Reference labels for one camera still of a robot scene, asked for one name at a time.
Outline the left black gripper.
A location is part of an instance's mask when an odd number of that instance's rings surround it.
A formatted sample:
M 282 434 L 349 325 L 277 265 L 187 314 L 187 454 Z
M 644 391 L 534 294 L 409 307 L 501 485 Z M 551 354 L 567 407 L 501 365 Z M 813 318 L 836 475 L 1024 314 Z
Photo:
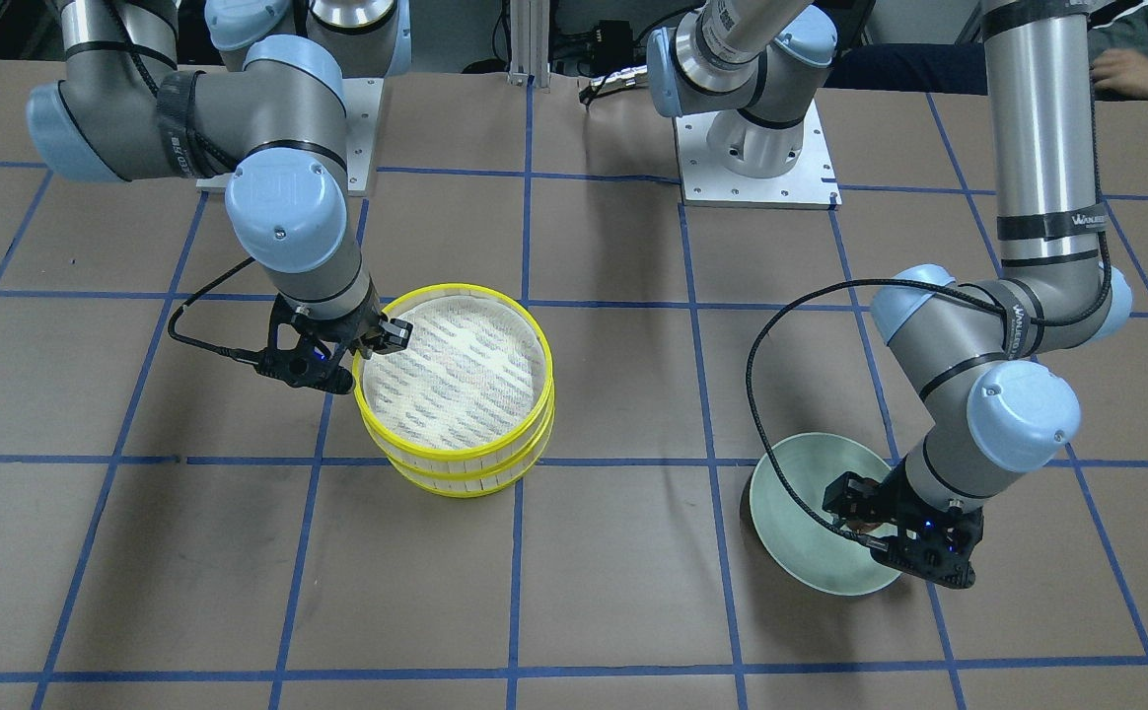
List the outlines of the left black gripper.
M 894 525 L 893 535 L 861 534 L 881 565 L 949 589 L 969 589 L 976 580 L 970 555 L 983 538 L 983 508 L 938 511 L 912 489 L 903 471 L 881 481 L 846 471 L 827 486 L 823 509 L 850 528 Z

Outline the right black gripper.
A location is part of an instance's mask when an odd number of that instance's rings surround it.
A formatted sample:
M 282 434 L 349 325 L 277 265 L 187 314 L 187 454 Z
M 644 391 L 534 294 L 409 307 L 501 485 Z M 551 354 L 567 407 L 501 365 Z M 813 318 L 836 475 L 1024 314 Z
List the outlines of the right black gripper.
M 356 309 L 334 319 L 312 319 L 308 307 L 295 309 L 278 296 L 267 324 L 267 345 L 257 354 L 255 372 L 290 388 L 348 394 L 354 378 L 341 364 L 348 352 L 362 358 L 394 354 L 408 349 L 412 333 L 411 323 L 382 312 L 373 292 Z

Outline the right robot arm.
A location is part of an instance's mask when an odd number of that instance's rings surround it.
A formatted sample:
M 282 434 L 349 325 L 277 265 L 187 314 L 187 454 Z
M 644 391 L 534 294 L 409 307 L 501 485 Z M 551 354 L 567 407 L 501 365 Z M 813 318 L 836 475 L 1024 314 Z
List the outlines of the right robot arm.
M 231 71 L 178 63 L 174 1 L 56 1 L 65 78 L 32 90 L 26 125 L 52 171 L 75 182 L 226 176 L 224 207 L 246 264 L 276 287 L 267 340 L 232 349 L 169 337 L 293 388 L 352 391 L 348 354 L 406 349 L 348 226 L 346 80 L 329 46 L 290 26 L 290 1 L 209 1 Z

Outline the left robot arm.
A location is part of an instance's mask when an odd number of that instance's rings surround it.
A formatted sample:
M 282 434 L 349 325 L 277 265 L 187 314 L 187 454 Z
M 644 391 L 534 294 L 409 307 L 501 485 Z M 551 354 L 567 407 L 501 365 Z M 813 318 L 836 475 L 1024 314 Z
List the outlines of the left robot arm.
M 886 479 L 846 471 L 813 520 L 881 565 L 951 589 L 975 581 L 983 508 L 1052 462 L 1083 424 L 1075 389 L 1035 361 L 1112 335 L 1132 293 L 1108 254 L 1088 80 L 1087 1 L 985 1 L 996 151 L 999 277 L 933 264 L 881 279 L 871 312 L 933 429 Z M 783 136 L 827 77 L 835 28 L 809 1 L 706 1 L 649 34 L 656 111 L 718 111 L 720 162 L 778 172 Z

